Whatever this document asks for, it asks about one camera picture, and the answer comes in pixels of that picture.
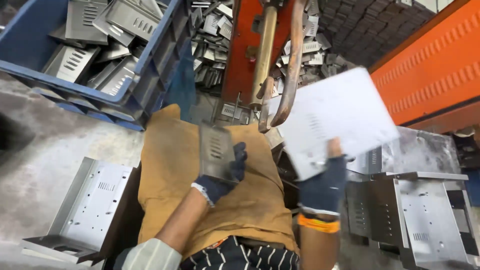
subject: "orange louvered panel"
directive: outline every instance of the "orange louvered panel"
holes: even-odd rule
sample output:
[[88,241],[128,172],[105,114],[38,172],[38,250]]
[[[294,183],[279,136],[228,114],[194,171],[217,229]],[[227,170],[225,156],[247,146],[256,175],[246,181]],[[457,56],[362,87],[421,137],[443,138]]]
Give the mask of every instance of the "orange louvered panel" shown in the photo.
[[449,121],[461,117],[462,106],[480,97],[480,0],[446,17],[375,70],[372,80],[395,124],[429,123],[454,110]]

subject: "worker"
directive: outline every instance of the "worker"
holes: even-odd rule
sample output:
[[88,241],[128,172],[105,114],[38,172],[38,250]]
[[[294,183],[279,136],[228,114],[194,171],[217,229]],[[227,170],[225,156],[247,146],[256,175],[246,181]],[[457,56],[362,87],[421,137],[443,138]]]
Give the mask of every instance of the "worker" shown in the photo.
[[[300,226],[299,240],[301,244],[300,252],[298,252],[297,246],[292,246],[288,240],[284,240],[293,236],[291,214],[287,218],[288,215],[285,215],[284,206],[279,208],[270,204],[268,208],[272,211],[262,211],[260,215],[256,214],[256,208],[247,212],[243,211],[244,208],[252,205],[250,203],[252,199],[248,197],[248,194],[255,194],[256,190],[263,189],[263,183],[267,183],[262,182],[263,178],[272,178],[265,177],[269,174],[268,172],[255,172],[257,169],[254,164],[261,163],[261,160],[256,161],[256,163],[249,161],[264,155],[270,158],[266,162],[273,164],[272,155],[261,152],[268,147],[263,147],[263,144],[265,144],[264,141],[261,141],[261,139],[264,140],[263,135],[259,134],[253,125],[231,127],[234,140],[239,136],[239,138],[255,145],[250,151],[252,155],[246,151],[249,149],[248,143],[239,142],[234,146],[235,161],[231,162],[231,172],[240,181],[239,184],[223,183],[209,176],[198,176],[196,179],[186,180],[186,183],[190,183],[190,187],[184,189],[183,199],[179,203],[175,203],[176,207],[169,213],[166,221],[155,219],[154,216],[162,215],[163,211],[168,211],[169,199],[178,196],[177,191],[182,188],[180,188],[180,185],[178,185],[179,188],[176,188],[162,184],[162,174],[158,173],[157,175],[157,172],[151,172],[158,170],[163,174],[166,173],[167,178],[171,181],[170,183],[174,184],[172,181],[177,177],[176,174],[186,173],[185,171],[188,171],[190,167],[195,167],[195,164],[182,164],[180,166],[178,164],[181,162],[180,159],[179,162],[172,162],[172,160],[175,159],[176,155],[188,159],[189,154],[194,155],[193,152],[197,152],[197,150],[190,151],[190,148],[195,147],[193,144],[191,147],[181,147],[175,145],[175,140],[193,141],[197,139],[196,144],[198,144],[198,137],[196,137],[195,132],[190,132],[190,129],[194,130],[192,124],[179,119],[154,115],[151,121],[153,121],[149,124],[151,133],[148,133],[149,129],[147,128],[142,152],[143,168],[139,191],[139,200],[143,203],[145,209],[145,217],[139,236],[139,242],[143,241],[143,243],[128,252],[125,260],[121,263],[121,269],[330,270],[334,267],[339,250],[338,207],[346,184],[346,162],[341,153],[338,138],[328,142],[329,159],[325,171],[297,183],[300,207],[297,222]],[[164,153],[155,157],[159,151]],[[170,162],[170,164],[159,169],[158,167],[161,165],[158,163],[156,166],[153,166],[154,162],[150,165],[152,163],[151,159],[159,159],[159,161]],[[152,170],[145,171],[144,166],[151,167]],[[145,186],[142,186],[142,181],[145,181],[145,183],[149,181],[149,186],[145,190],[143,190]],[[236,191],[243,188],[247,188],[249,192],[243,193],[242,198],[240,193],[236,193]],[[282,189],[282,192],[277,192],[275,189]],[[141,198],[147,196],[144,195],[146,193],[155,195],[148,195],[149,198],[143,201]],[[263,195],[266,198],[269,198],[270,193],[273,196],[268,201],[263,203],[262,198],[259,198],[252,207],[262,208],[264,204],[269,204],[271,201],[282,201],[283,203],[281,182],[280,187],[269,185],[268,190],[263,190]],[[151,211],[149,203],[156,204],[154,203],[156,200],[159,201],[161,207]],[[222,212],[220,216],[216,216],[217,208],[225,206],[229,209]],[[257,223],[261,220],[275,221],[263,224]],[[153,237],[148,236],[150,237],[148,240],[142,240],[145,232],[159,223],[162,224],[157,233]],[[278,229],[279,226],[282,226],[282,228],[289,227],[289,231],[283,229],[283,233],[278,233],[278,231],[281,231],[281,229]],[[226,236],[216,240],[212,235]]]

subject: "glove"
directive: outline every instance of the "glove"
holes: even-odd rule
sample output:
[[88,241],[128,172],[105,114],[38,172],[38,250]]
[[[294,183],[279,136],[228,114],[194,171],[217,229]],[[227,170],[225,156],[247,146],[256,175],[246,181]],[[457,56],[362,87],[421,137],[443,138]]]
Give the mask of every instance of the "glove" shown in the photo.
[[[246,144],[237,143],[233,147],[235,161],[230,162],[230,172],[237,180],[242,181],[245,176],[245,160],[247,160]],[[223,196],[230,193],[236,185],[224,183],[209,176],[201,175],[192,183],[192,187],[198,189],[207,199],[211,207]]]
[[305,181],[298,182],[298,206],[306,213],[340,215],[338,203],[344,196],[347,183],[347,163],[342,155],[340,139],[328,142],[326,170]]

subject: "blue plastic crate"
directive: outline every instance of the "blue plastic crate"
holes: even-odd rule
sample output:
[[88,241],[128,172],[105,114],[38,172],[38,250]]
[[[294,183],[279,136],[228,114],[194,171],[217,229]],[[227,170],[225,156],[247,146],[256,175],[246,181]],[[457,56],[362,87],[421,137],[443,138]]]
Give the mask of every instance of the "blue plastic crate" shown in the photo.
[[[172,97],[175,102],[167,102],[179,103],[186,112],[191,103],[176,97],[188,95],[188,100],[194,102],[190,3],[190,0],[169,3],[139,58],[134,70],[136,76],[127,78],[115,96],[40,72],[58,45],[48,34],[65,23],[67,0],[29,0],[20,9],[0,35],[0,70],[59,107],[129,128],[131,124],[144,128],[165,97]],[[188,77],[177,75],[190,68]]]

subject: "dark blue work glove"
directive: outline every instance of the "dark blue work glove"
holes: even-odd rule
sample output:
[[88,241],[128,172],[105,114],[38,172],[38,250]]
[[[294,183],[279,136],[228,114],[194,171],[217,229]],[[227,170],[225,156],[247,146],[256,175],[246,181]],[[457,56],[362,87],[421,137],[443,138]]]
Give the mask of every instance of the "dark blue work glove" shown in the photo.
[[[230,162],[230,171],[233,177],[242,181],[245,176],[245,160],[247,160],[246,144],[237,143],[233,147],[235,152],[235,161]],[[213,207],[215,203],[223,196],[230,193],[236,185],[214,180],[209,176],[202,175],[192,183],[192,187],[198,189]]]
[[340,140],[328,142],[326,170],[305,181],[297,182],[299,206],[303,212],[338,216],[338,203],[347,183],[347,162],[342,155]]

